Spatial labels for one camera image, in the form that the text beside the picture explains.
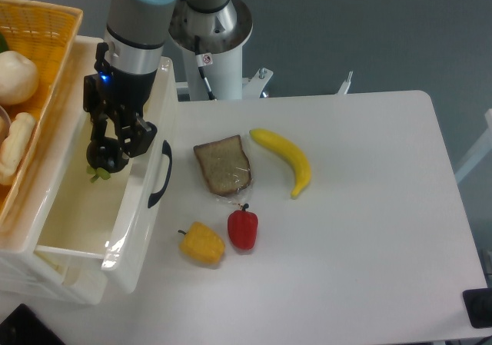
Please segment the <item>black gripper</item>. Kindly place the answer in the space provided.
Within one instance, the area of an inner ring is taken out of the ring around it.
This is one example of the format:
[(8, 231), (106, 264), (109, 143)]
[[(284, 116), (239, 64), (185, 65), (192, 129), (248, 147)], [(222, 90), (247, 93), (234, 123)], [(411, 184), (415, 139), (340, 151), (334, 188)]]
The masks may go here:
[(108, 145), (108, 118), (117, 129), (124, 154), (130, 158), (147, 152), (157, 127), (144, 119), (156, 76), (156, 51), (120, 41), (103, 41), (95, 55), (97, 74), (84, 77), (83, 108), (90, 114), (91, 142)]

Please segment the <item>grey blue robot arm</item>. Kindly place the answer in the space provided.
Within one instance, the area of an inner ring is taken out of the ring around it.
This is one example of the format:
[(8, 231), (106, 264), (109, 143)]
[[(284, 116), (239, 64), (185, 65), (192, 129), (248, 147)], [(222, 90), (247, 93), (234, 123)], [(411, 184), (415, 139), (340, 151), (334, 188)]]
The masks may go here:
[(95, 73), (84, 78), (92, 124), (87, 161), (115, 173), (144, 154), (157, 127), (144, 119), (176, 0), (111, 0)]

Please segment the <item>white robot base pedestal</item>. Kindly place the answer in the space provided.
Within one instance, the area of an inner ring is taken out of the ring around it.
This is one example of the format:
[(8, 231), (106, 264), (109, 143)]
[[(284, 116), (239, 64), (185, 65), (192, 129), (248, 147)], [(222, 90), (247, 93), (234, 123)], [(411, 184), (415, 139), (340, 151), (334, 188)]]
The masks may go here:
[(273, 77), (259, 68), (243, 76), (243, 47), (253, 18), (242, 0), (178, 0), (169, 34), (181, 50), (192, 101), (265, 98)]

